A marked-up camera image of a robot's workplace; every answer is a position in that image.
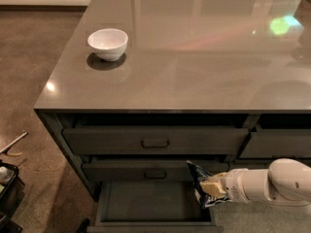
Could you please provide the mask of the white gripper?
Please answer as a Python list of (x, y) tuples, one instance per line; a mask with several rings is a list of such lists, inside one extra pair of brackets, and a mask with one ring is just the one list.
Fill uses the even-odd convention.
[(218, 199), (227, 196), (232, 202), (248, 202), (249, 199), (243, 187), (245, 172), (246, 169), (233, 169), (229, 172), (221, 172), (210, 176), (208, 181), (201, 182), (200, 185), (205, 193)]

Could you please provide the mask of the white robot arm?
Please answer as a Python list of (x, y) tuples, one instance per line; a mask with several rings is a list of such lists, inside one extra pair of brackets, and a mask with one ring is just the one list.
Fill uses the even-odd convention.
[(199, 185), (203, 192), (218, 200), (260, 201), (288, 212), (311, 213), (311, 168), (288, 158), (273, 161), (267, 169), (233, 169)]

